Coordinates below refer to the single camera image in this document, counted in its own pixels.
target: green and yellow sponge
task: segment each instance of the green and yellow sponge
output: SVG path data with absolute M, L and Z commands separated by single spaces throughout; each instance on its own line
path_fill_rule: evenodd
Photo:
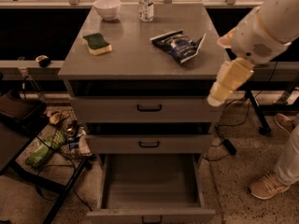
M 112 46 L 106 42 L 100 33 L 83 36 L 83 42 L 88 46 L 91 55 L 94 56 L 112 51 Z

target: white pants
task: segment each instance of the white pants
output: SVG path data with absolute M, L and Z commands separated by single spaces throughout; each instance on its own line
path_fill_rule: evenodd
M 274 173 L 284 185 L 290 185 L 299 180 L 299 114 L 293 124 L 295 129 L 274 167 Z

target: cabinet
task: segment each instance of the cabinet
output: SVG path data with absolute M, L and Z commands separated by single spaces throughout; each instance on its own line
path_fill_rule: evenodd
M 200 53 L 185 64 L 150 38 L 183 29 Z M 100 32 L 112 52 L 92 56 L 82 36 Z M 206 102 L 226 53 L 202 4 L 156 5 L 152 22 L 123 4 L 114 21 L 92 9 L 59 73 L 102 167 L 93 223 L 208 221 L 198 167 L 221 107 Z

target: brown shoe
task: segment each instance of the brown shoe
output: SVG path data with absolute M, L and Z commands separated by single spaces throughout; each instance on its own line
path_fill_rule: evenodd
M 252 182 L 249 185 L 249 189 L 254 197 L 266 200 L 278 193 L 288 190 L 290 186 L 291 185 L 280 183 L 277 176 L 274 173 L 270 173 L 263 176 L 261 179 Z
M 292 120 L 280 113 L 277 113 L 274 116 L 274 121 L 280 129 L 288 134 L 291 134 L 292 130 L 294 129 Z

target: drawer handle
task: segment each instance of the drawer handle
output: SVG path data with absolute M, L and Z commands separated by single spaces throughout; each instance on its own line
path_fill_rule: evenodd
M 142 141 L 139 141 L 139 146 L 140 147 L 149 148 L 149 147 L 158 147 L 159 145 L 160 145 L 159 141 L 157 141 L 157 142 L 142 142 Z
M 158 112 L 162 109 L 162 105 L 137 105 L 137 110 L 140 112 Z
M 160 224 L 162 223 L 162 216 L 158 217 L 142 217 L 143 224 Z

